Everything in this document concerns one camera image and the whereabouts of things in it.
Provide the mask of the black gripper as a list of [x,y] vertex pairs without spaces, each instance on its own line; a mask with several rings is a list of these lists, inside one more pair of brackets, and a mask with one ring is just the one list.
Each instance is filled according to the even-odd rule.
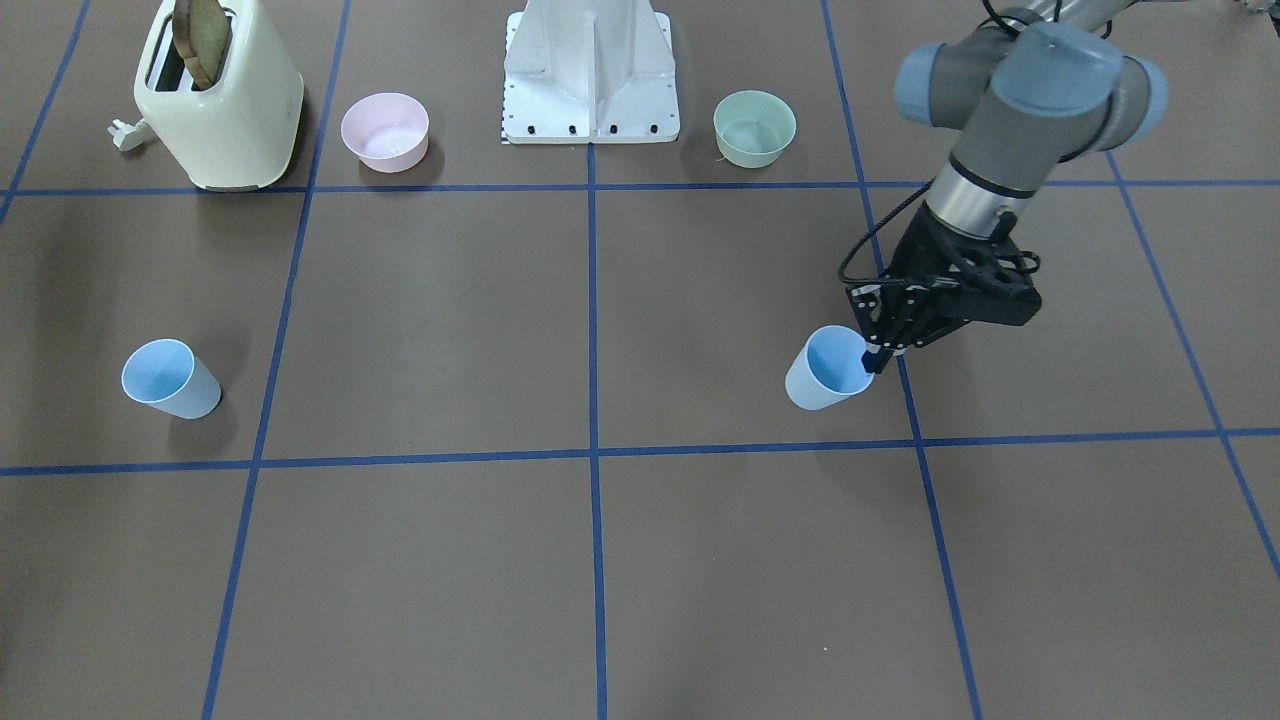
[[922,206],[886,269],[849,277],[868,374],[879,375],[893,354],[925,347],[970,323],[1019,327],[1041,310],[1032,279],[1039,256],[1012,241],[1014,210],[1001,208],[995,219],[991,234],[970,237]]

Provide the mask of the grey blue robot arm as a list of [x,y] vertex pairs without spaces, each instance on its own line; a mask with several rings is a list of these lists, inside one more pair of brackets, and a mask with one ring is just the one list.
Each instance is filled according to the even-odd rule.
[[1041,260],[1012,231],[1056,167],[1144,138],[1169,108],[1152,61],[1106,29],[1125,1],[1023,1],[957,44],[915,49],[895,81],[900,114],[957,140],[886,269],[844,284],[870,374],[972,323],[1024,325],[1042,306]]

